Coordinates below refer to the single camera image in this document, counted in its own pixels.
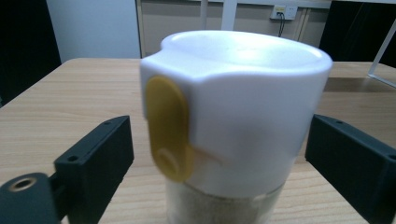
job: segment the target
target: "electrical outlet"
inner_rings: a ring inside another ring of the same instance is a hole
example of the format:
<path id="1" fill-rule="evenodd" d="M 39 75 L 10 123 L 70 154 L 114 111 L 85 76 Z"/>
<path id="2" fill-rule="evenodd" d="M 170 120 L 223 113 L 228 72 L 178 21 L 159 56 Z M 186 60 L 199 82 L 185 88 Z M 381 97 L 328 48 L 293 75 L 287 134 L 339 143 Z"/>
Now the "electrical outlet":
<path id="1" fill-rule="evenodd" d="M 296 18 L 297 9 L 298 7 L 293 6 L 274 6 L 270 19 L 280 20 L 282 18 L 278 13 L 283 13 L 285 20 L 292 21 Z"/>
<path id="2" fill-rule="evenodd" d="M 274 6 L 273 12 L 271 13 L 270 19 L 274 19 L 274 20 L 280 20 L 281 17 L 280 15 L 278 15 L 277 13 L 283 13 L 285 14 L 285 10 L 286 6 Z"/>

